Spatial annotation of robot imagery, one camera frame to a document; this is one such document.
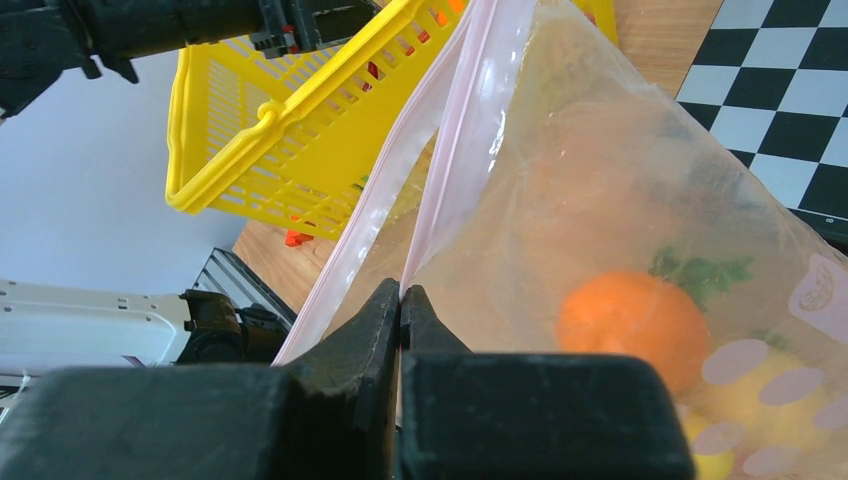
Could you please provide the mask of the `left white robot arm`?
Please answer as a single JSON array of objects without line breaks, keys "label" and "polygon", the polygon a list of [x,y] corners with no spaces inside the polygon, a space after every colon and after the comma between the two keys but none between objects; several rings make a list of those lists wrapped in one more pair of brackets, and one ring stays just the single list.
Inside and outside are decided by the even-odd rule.
[{"label": "left white robot arm", "polygon": [[[136,58],[247,36],[269,59],[349,40],[377,13],[372,1],[5,1],[1,115],[22,112],[60,77],[109,69],[131,83]],[[1,395],[79,366],[239,362],[282,336],[265,311],[238,321],[225,295],[133,295],[3,280]]]}]

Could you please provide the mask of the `yellow orange mango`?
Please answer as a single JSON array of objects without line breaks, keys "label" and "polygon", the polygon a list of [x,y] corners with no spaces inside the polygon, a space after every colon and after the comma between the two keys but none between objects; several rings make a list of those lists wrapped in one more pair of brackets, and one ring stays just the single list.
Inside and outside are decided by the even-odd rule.
[{"label": "yellow orange mango", "polygon": [[788,472],[827,443],[813,418],[829,403],[824,374],[781,350],[729,383],[700,383],[682,412],[700,477]]}]

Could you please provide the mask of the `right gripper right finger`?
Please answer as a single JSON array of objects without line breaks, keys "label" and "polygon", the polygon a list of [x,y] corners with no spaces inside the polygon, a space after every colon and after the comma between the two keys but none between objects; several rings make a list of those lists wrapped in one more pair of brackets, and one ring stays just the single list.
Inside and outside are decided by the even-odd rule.
[{"label": "right gripper right finger", "polygon": [[635,357],[474,353],[412,286],[402,332],[403,479],[692,479],[670,394]]}]

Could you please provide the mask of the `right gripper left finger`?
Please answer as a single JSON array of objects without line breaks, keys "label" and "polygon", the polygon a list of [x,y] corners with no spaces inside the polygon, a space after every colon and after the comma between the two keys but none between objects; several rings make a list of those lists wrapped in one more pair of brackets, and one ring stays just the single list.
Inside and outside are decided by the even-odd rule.
[{"label": "right gripper left finger", "polygon": [[5,479],[388,479],[399,286],[285,366],[76,368],[1,430]]}]

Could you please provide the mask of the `yellow plastic basket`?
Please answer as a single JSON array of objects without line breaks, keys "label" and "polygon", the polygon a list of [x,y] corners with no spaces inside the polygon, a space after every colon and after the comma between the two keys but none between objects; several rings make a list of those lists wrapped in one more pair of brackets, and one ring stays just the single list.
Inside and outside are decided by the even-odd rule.
[{"label": "yellow plastic basket", "polygon": [[347,43],[268,59],[246,37],[178,56],[165,198],[337,239],[413,90],[480,1],[382,1]]}]

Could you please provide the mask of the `clear zip top bag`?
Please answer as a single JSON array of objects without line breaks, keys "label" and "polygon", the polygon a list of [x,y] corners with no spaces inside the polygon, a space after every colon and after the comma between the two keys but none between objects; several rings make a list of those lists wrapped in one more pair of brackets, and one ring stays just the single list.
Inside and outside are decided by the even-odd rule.
[{"label": "clear zip top bag", "polygon": [[[647,272],[656,252],[753,259],[714,297],[710,353],[673,393],[725,384],[771,350],[824,374],[827,443],[788,473],[847,462],[847,259],[568,1],[480,1],[395,122],[278,362],[340,327],[378,280],[422,286],[477,352],[571,353],[564,297]],[[731,474],[734,479],[773,478]]]}]

